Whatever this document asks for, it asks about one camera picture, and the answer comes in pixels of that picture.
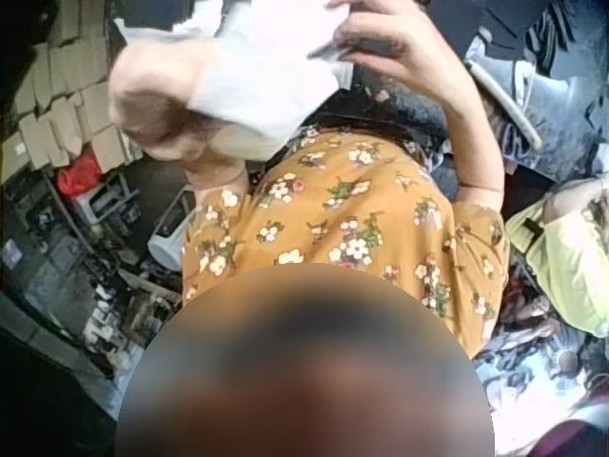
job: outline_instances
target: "woman's right hand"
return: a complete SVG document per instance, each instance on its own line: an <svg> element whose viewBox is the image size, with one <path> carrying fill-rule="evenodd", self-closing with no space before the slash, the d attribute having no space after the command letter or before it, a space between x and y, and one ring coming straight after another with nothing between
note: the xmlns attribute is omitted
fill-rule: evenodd
<svg viewBox="0 0 609 457"><path fill-rule="evenodd" d="M337 28L334 39L355 50L344 60L392 77L460 111L469 95L479 98L476 85L460 58L431 19L412 0L331 0L329 8L362 4L369 12L353 12ZM361 40L389 43L395 55L386 57L357 50Z"/></svg>

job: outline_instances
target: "yellow shirt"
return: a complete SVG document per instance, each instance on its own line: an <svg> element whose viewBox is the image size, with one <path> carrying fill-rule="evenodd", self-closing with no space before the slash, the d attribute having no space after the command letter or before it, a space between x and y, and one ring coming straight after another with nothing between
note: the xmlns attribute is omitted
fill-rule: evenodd
<svg viewBox="0 0 609 457"><path fill-rule="evenodd" d="M542 213L548 197L508 221L512 245L526 253L540 287L569 325L599 338L609 336L609 259L599 233L580 212L545 225ZM527 219L543 229L535 243L534 233L523 225Z"/></svg>

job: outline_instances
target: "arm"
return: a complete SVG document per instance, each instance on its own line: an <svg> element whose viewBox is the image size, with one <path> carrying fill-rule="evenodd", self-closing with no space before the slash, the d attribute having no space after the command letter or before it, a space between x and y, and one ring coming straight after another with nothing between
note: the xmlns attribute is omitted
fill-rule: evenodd
<svg viewBox="0 0 609 457"><path fill-rule="evenodd" d="M448 120L461 184L458 199L499 211L504 181L501 152L461 59L412 0L332 0L330 7L357 3L372 12L354 12L337 29L338 45L355 49L345 59L438 102ZM366 39L391 44L394 55L358 50L358 42Z"/></svg>
<svg viewBox="0 0 609 457"><path fill-rule="evenodd" d="M594 178L570 183L545 202L543 223L549 224L572 212L583 211L591 201L602 196L604 187L603 180Z"/></svg>
<svg viewBox="0 0 609 457"><path fill-rule="evenodd" d="M121 52L109 77L113 122L151 157L180 162L198 203L206 190L246 190L245 161L210 146L224 124L187 110L195 86L216 58L208 40L138 42Z"/></svg>
<svg viewBox="0 0 609 457"><path fill-rule="evenodd" d="M499 212L505 175L501 151L476 88L470 91L464 106L444 107L460 184L457 200Z"/></svg>

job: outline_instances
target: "yellow clothing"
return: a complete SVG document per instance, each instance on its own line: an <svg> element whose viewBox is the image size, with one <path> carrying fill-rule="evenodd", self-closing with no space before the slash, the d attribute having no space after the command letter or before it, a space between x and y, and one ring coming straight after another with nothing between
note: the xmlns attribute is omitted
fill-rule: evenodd
<svg viewBox="0 0 609 457"><path fill-rule="evenodd" d="M312 130L296 150L253 195L208 195L187 233L185 303L274 264L357 268L421 300L473 357L501 303L509 249L501 216L451 205L402 148L369 134Z"/></svg>
<svg viewBox="0 0 609 457"><path fill-rule="evenodd" d="M526 263L562 318L599 338L609 336L609 259L594 223L580 212L542 222L547 197L512 217L507 232L514 248L526 253ZM524 221L541 227L535 240Z"/></svg>

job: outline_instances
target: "finger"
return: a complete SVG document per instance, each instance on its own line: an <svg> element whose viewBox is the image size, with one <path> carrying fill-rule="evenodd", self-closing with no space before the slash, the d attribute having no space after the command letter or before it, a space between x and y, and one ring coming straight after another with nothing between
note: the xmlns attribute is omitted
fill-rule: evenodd
<svg viewBox="0 0 609 457"><path fill-rule="evenodd" d="M379 73L392 78L406 80L408 70L402 64L388 57L370 54L368 52L354 51L343 56L341 60L351 62L365 67L375 73Z"/></svg>
<svg viewBox="0 0 609 457"><path fill-rule="evenodd" d="M334 40L338 44L357 43L364 39L398 46L403 35L393 17L374 12L354 12L334 32Z"/></svg>
<svg viewBox="0 0 609 457"><path fill-rule="evenodd" d="M382 14L398 14L415 8L412 0L330 0L327 8L334 9L344 5L365 5L370 11Z"/></svg>

